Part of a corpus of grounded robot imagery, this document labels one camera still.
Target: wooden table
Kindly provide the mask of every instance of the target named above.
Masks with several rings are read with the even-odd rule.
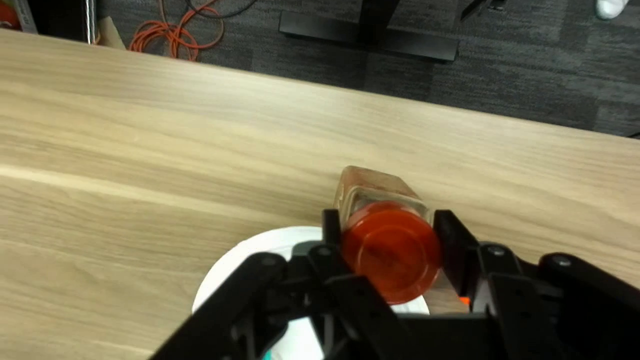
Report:
[[[640,285],[640,142],[0,31],[0,358],[142,358],[347,163]]]

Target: electrical cable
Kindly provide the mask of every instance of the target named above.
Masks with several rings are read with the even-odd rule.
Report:
[[[164,11],[164,0],[159,0],[161,19],[142,21],[136,29],[130,49],[145,52],[152,39],[163,39],[168,43],[168,55],[183,58],[183,49],[189,49],[189,59],[198,59],[200,49],[211,49],[218,45],[224,38],[224,21],[216,17],[218,34],[214,39],[200,43],[187,26],[198,16],[216,16],[218,10],[214,7],[218,0],[209,0],[198,7],[187,7],[179,24],[170,24]]]
[[[245,4],[245,5],[241,5],[241,7],[233,10],[233,11],[226,11],[226,14],[198,11],[198,16],[218,17],[218,19],[221,19],[221,17],[237,17],[237,16],[245,14],[247,10],[251,10],[256,1],[258,1],[258,0],[251,0],[249,4]],[[189,5],[191,10],[196,10],[194,0],[187,0],[187,5]]]

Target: gray floor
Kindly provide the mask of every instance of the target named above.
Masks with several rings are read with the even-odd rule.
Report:
[[[110,0],[129,42],[157,0]],[[223,10],[247,0],[223,0]],[[185,0],[167,0],[179,16]],[[400,0],[393,26],[460,38],[454,64],[366,54],[286,38],[282,10],[354,19],[360,0],[258,0],[228,19],[224,43],[200,61],[474,108],[539,121],[630,135],[640,132],[640,0],[616,19],[592,16],[592,0],[506,0],[456,24],[453,0]],[[202,39],[213,21],[192,24]]]

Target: black stand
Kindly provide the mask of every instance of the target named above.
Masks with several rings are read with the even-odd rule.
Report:
[[[398,0],[362,0],[358,24],[282,11],[280,31],[440,61],[456,59],[458,39],[387,28],[396,7]]]

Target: table surface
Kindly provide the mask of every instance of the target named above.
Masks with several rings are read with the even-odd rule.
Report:
[[[256,231],[349,163],[528,259],[640,285],[640,142],[0,31],[0,358],[142,358]]]

